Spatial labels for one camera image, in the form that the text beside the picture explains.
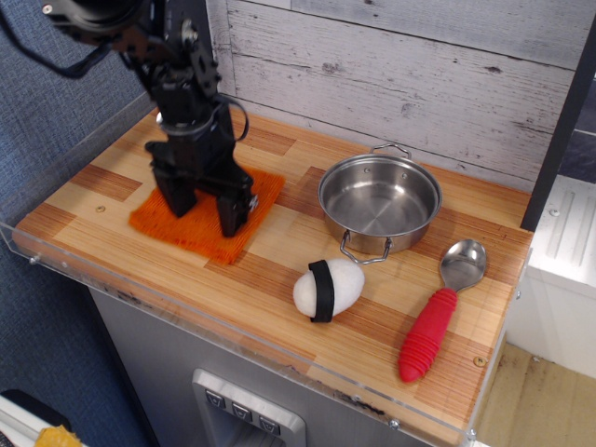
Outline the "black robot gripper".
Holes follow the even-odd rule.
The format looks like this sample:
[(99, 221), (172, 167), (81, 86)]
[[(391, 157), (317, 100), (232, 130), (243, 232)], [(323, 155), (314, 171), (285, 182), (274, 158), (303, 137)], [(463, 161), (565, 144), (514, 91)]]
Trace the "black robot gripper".
[(207, 104), (198, 116), (180, 105), (158, 108), (156, 122), (165, 142), (148, 142), (156, 185), (171, 212), (183, 217), (196, 204), (196, 190), (216, 196), (224, 237), (233, 237), (254, 209), (252, 177), (234, 159), (236, 143), (248, 135), (249, 119), (239, 136), (234, 133), (230, 109), (235, 100)]

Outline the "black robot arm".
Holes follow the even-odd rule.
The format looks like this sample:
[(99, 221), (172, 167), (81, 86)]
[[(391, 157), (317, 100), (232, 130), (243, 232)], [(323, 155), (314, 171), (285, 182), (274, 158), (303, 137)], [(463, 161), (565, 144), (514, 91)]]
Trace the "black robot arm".
[(192, 1), (46, 1), (43, 13), (74, 40), (113, 50), (136, 73), (158, 109), (163, 142), (148, 142), (156, 184), (171, 211), (184, 216), (196, 191), (216, 199), (225, 237), (258, 203), (252, 177), (234, 159), (238, 140), (218, 90), (218, 63), (201, 39), (205, 19)]

